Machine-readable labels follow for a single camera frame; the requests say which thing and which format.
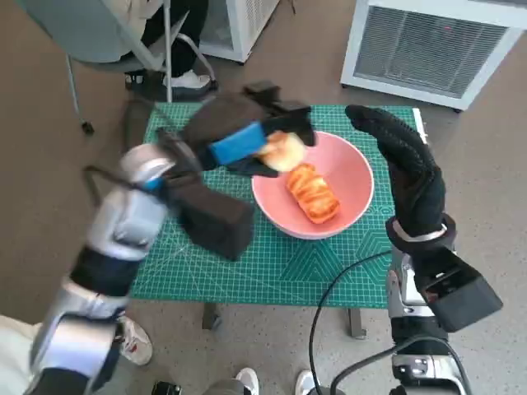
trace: bread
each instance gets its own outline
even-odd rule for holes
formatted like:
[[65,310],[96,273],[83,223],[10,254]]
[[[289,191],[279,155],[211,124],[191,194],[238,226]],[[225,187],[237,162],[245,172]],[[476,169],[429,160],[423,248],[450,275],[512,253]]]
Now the bread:
[[267,137],[268,144],[257,154],[257,157],[271,169],[281,173],[297,167],[305,157],[305,146],[296,133],[285,133],[281,130]]
[[298,205],[315,224],[333,218],[340,202],[313,165],[302,163],[287,176],[286,186]]

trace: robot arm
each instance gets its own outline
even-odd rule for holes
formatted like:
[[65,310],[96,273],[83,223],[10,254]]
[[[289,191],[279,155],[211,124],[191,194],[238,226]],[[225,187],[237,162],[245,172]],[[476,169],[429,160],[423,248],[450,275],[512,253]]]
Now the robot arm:
[[445,185],[426,143],[406,123],[380,109],[350,105],[353,126],[377,139],[388,161],[395,217],[386,223],[393,245],[386,290],[392,358],[401,385],[391,395],[470,395],[468,379],[447,346],[456,332],[502,307],[479,272],[454,253],[455,222],[444,213]]
[[[175,163],[148,144],[131,150],[121,165],[129,181],[148,188]],[[166,204],[138,190],[115,187],[105,198],[33,343],[35,376],[27,393],[90,393],[109,378],[123,335],[117,317],[167,212]]]
[[252,206],[207,188],[201,172],[226,165],[237,174],[277,176],[252,155],[276,129],[315,144],[310,107],[282,102],[278,92],[260,82],[243,94],[219,95],[193,116],[180,138],[160,130],[157,144],[125,155],[126,184],[136,188],[119,185],[102,202],[31,348],[34,377],[26,394],[92,393],[111,378],[123,337],[117,318],[169,211],[205,249],[230,259],[246,249]]

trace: white portable air conditioner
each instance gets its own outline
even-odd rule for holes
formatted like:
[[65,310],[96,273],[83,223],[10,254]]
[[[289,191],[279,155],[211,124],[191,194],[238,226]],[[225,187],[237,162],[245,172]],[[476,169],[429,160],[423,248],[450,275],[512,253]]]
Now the white portable air conditioner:
[[211,0],[199,48],[245,63],[280,0]]
[[467,109],[527,27],[521,2],[357,0],[341,83]]

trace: black robotic glove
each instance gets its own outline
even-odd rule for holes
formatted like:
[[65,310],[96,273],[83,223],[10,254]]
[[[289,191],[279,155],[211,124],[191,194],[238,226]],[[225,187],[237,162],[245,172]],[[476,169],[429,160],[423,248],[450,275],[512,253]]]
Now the black robotic glove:
[[[279,91],[272,83],[262,81],[246,86],[243,93],[220,94],[189,120],[180,131],[180,137],[194,151],[204,170],[212,170],[222,164],[211,148],[214,142],[225,141],[226,137],[233,137],[252,123],[261,127],[263,141],[265,136],[283,130],[296,133],[304,144],[313,146],[315,133],[309,119],[310,106],[295,101],[280,101]],[[247,140],[232,140],[231,145],[245,146]],[[242,175],[278,176],[276,170],[252,155],[226,167]]]
[[382,109],[349,105],[346,115],[355,129],[377,139],[388,161],[395,217],[403,230],[412,237],[441,230],[445,183],[419,134]]

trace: person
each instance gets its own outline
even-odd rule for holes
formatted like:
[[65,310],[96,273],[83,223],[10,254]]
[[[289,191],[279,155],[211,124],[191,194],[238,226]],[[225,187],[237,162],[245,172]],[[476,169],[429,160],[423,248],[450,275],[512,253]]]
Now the person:
[[[156,13],[147,19],[144,16],[145,7],[159,5]],[[126,21],[132,31],[141,37],[141,41],[148,47],[158,41],[165,34],[162,0],[110,0],[114,12]],[[180,33],[187,35],[196,45],[199,45],[199,36],[205,25],[208,13],[208,0],[173,0],[170,5],[170,23],[173,25],[186,12],[187,19],[181,27]],[[123,58],[132,57],[126,47],[123,47]],[[175,95],[201,95],[211,85],[208,75],[197,75],[192,69],[196,54],[184,41],[175,40],[172,44],[172,90]],[[127,89],[134,90],[143,84],[146,71],[127,72],[125,85]]]
[[[124,340],[120,354],[135,365],[146,365],[152,358],[152,342],[138,323],[122,316]],[[0,315],[0,393],[22,395],[30,385],[29,354],[40,324],[30,325]]]
[[[320,388],[323,395],[329,395],[329,388]],[[203,395],[259,395],[259,381],[256,372],[243,368],[235,379],[214,383]],[[315,380],[310,370],[302,370],[296,378],[295,395],[317,395]]]

